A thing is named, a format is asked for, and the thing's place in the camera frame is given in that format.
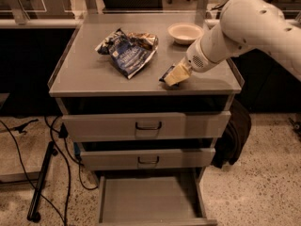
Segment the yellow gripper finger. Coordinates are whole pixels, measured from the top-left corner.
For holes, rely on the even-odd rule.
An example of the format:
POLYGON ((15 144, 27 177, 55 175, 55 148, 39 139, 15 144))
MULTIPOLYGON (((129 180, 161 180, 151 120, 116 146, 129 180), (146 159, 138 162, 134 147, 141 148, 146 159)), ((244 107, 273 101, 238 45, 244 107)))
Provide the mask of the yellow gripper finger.
POLYGON ((191 66, 183 59, 178 64, 175 64, 175 68, 166 77, 166 83, 171 86, 174 83, 180 83, 190 77, 192 73, 191 66))

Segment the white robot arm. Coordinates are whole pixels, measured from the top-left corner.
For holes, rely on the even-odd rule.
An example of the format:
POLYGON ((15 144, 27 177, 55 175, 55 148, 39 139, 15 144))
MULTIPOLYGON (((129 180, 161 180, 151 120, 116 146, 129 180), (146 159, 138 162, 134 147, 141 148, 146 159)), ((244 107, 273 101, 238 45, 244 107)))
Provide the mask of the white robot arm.
POLYGON ((229 0, 219 22, 197 38, 184 58, 161 77, 169 86, 205 73, 221 61, 258 49, 301 80, 301 28, 263 0, 229 0))

